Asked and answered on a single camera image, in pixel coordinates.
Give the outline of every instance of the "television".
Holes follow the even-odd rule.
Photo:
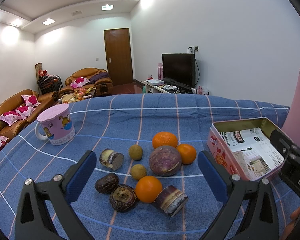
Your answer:
[[[191,90],[195,87],[194,54],[162,54],[163,81]]]

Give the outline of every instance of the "mug handle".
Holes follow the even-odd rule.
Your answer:
[[[48,140],[48,136],[42,135],[41,133],[39,133],[39,124],[40,123],[37,122],[37,124],[35,125],[35,129],[34,129],[35,135],[37,136],[37,138],[39,140],[46,141],[46,140]]]

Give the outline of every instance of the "brown wooden door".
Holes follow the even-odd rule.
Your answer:
[[[129,29],[106,30],[105,45],[108,72],[113,85],[133,82]]]

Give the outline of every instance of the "ceiling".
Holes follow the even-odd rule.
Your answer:
[[[138,2],[139,0],[5,0],[0,7],[0,22],[38,33],[73,19],[109,13],[128,13]],[[106,4],[114,5],[113,10],[102,11],[101,7]],[[55,23],[42,24],[48,18],[55,20]]]

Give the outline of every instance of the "mug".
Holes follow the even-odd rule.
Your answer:
[[[69,113],[69,104],[61,104],[48,108],[39,114],[35,126],[35,135],[38,139],[49,140],[53,145],[61,145],[70,141],[75,130]],[[46,135],[39,133],[39,124]]]

